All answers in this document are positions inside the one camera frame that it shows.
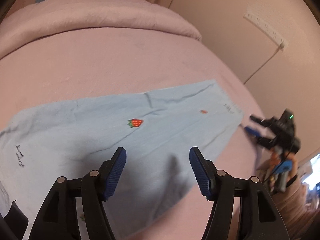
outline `pink wall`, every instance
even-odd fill
[[[263,32],[244,19],[247,7],[267,20],[289,46],[270,60],[247,87],[266,117],[295,113],[300,160],[320,147],[320,27],[303,0],[173,0],[170,9],[194,24],[203,43],[240,78],[259,68],[276,50]]]

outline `metal screw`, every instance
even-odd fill
[[[223,170],[217,170],[217,174],[221,177],[225,176],[226,175],[226,172],[223,171]]]
[[[254,182],[254,183],[258,183],[259,182],[259,179],[255,176],[251,177],[251,180]]]
[[[99,171],[91,171],[90,172],[90,176],[91,177],[95,177],[95,176],[98,176],[99,175]]]
[[[65,178],[64,177],[59,177],[59,178],[57,178],[57,182],[58,183],[62,183],[62,182],[64,182],[65,181]]]

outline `cable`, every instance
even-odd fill
[[[289,156],[289,154],[291,153],[291,150],[292,150],[292,147],[293,147],[293,142],[290,146],[290,150],[288,151],[288,154],[285,156],[285,158],[283,159],[283,161],[280,162],[280,164],[278,165],[278,167],[276,167],[276,169],[274,171],[272,171],[269,175],[269,177],[267,177],[263,183],[265,183],[267,180],[269,180],[271,178],[271,176],[281,167],[282,164],[284,164],[284,162],[287,160],[287,157]]]
[[[276,51],[273,53],[273,55],[265,63],[263,63],[260,68],[258,68],[255,72],[253,72],[253,74],[251,74],[250,77],[248,77],[243,84],[245,85],[250,80],[250,78],[253,77],[255,73],[257,73],[265,64],[267,64],[279,52],[280,49],[283,49],[283,48],[284,48],[284,43],[281,43],[279,47],[276,49]]]

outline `blue gripper pad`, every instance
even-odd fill
[[[127,152],[125,151],[125,149],[122,149],[105,181],[106,187],[103,192],[103,197],[105,199],[104,201],[108,200],[108,198],[114,194],[126,161]]]
[[[261,137],[261,133],[258,130],[252,129],[249,126],[246,126],[244,129],[246,130],[247,133],[249,133],[253,136]]]
[[[201,194],[205,196],[207,199],[211,199],[212,193],[210,191],[209,176],[206,174],[204,167],[201,164],[201,161],[199,160],[198,156],[192,148],[189,152],[189,160],[193,169],[193,173],[196,176],[196,180],[200,188]]]
[[[283,172],[286,172],[286,171],[291,171],[292,170],[292,161],[291,160],[286,160],[283,162],[283,164],[279,164],[277,165],[272,173],[273,174],[279,174],[279,173],[283,173]]]

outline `bed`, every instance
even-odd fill
[[[141,93],[215,79],[244,112],[263,113],[201,35],[169,9],[145,0],[46,0],[0,25],[0,128],[41,104]],[[257,149],[238,127],[215,165],[233,177],[254,174]],[[200,239],[212,203],[197,185],[131,240]],[[237,213],[239,201],[235,201]],[[229,238],[236,233],[234,216]]]

